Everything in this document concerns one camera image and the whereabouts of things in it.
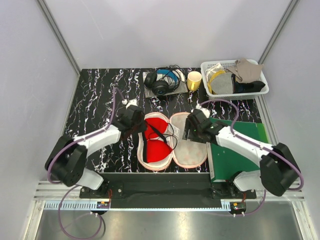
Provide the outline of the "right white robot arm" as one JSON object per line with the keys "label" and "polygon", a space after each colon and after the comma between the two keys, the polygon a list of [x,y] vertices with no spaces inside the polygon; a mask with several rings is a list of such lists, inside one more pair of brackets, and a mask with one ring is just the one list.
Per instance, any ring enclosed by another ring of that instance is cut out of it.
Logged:
{"label": "right white robot arm", "polygon": [[227,185],[228,195],[232,198],[239,198],[249,190],[266,190],[281,197],[291,190],[297,179],[302,179],[301,171],[285,144],[264,143],[235,131],[232,125],[220,120],[212,122],[204,109],[195,109],[187,116],[182,138],[230,149],[259,167],[250,172],[240,170],[233,175]]}

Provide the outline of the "red bra with black straps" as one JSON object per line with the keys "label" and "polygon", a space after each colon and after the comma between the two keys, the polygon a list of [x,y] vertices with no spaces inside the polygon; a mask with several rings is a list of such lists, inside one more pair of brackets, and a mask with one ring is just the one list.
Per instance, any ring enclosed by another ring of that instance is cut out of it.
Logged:
{"label": "red bra with black straps", "polygon": [[177,147],[171,147],[167,138],[174,136],[174,128],[167,121],[159,117],[146,118],[144,120],[146,130],[142,133],[144,163],[156,163],[164,160]]}

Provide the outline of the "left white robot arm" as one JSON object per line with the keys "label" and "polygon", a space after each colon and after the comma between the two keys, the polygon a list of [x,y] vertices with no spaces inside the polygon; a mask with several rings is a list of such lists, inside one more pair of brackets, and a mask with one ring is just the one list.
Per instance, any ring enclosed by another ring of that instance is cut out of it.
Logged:
{"label": "left white robot arm", "polygon": [[99,173],[86,167],[87,158],[134,132],[145,131],[144,117],[142,108],[130,105],[110,125],[75,138],[61,136],[44,165],[48,180],[67,187],[87,187],[95,197],[103,198],[108,193],[108,186]]}

